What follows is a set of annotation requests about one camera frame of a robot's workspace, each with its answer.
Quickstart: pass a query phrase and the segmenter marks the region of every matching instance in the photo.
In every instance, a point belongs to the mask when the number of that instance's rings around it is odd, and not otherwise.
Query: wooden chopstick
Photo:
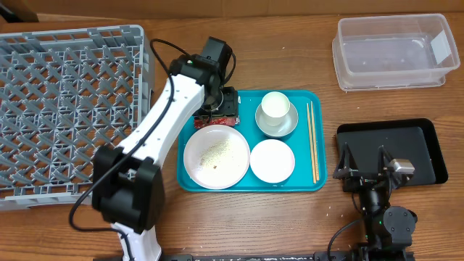
[[[310,132],[310,151],[311,151],[311,165],[312,165],[312,182],[316,184],[317,177],[315,172],[315,163],[314,163],[314,148],[312,146],[312,128],[311,128],[311,119],[310,119],[310,105],[306,104],[306,111],[307,111],[307,128]]]
[[[311,126],[312,126],[312,146],[314,149],[314,163],[316,169],[316,181],[319,181],[319,164],[318,164],[318,143],[316,141],[316,128],[314,124],[314,106],[311,101]]]

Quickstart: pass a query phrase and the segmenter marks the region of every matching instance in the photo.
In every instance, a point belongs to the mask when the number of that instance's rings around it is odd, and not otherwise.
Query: wooden tabletop
[[[445,15],[464,60],[464,13]],[[344,16],[255,17],[241,19],[118,20],[6,24],[3,33],[139,24],[149,38],[161,38],[199,53],[208,36],[223,39],[237,56],[230,84],[244,89],[298,89],[322,104],[329,173],[338,160],[334,135],[343,123],[426,117],[433,121],[449,180],[443,185],[402,188],[393,205],[418,215],[413,234],[417,260],[461,260],[464,255],[464,67],[438,88],[345,93],[334,72],[331,42]],[[169,62],[179,53],[157,46]],[[166,75],[156,66],[156,94]],[[343,225],[358,218],[341,182],[328,179],[315,193],[189,193],[176,180],[177,144],[163,167],[167,194],[156,226],[168,254],[309,254],[326,249]],[[121,253],[114,233],[78,233],[67,224],[69,205],[0,212],[0,260],[91,260]],[[89,206],[76,222],[108,226]],[[343,232],[333,249],[363,240],[360,226]]]

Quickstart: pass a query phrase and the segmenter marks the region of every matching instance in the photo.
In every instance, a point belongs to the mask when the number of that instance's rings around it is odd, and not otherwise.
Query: blue tray
[[[248,141],[250,150],[261,141],[268,137],[256,125],[254,114],[261,100],[269,91],[239,91],[241,103],[239,105],[240,125],[235,127]],[[183,165],[183,151],[187,141],[195,133],[194,118],[191,117],[179,134],[179,146],[177,156],[177,179],[181,187],[193,192],[301,192],[317,191],[327,181],[326,148],[324,146],[324,132],[322,126],[322,114],[320,112],[320,102],[318,97],[309,91],[282,91],[287,95],[290,102],[298,111],[298,126],[289,135],[281,138],[283,142],[290,146],[295,155],[295,169],[290,178],[278,183],[270,184],[257,178],[252,169],[249,168],[245,176],[236,185],[222,189],[211,190],[203,188],[190,179],[189,174]],[[319,158],[319,181],[314,184],[312,181],[312,166],[310,154],[309,130],[307,126],[306,103],[313,102],[315,114],[316,140],[318,143]]]

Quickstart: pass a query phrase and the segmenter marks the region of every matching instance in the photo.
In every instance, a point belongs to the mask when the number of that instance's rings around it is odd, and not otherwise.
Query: gray plastic crate
[[[1,34],[0,83],[0,210],[73,203],[148,113],[154,55],[139,25]]]

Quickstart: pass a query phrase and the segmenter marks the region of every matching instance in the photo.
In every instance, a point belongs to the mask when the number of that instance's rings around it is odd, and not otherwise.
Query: sticker
[[[436,63],[439,65],[451,54],[450,44],[444,30],[439,33],[430,43],[434,51]]]

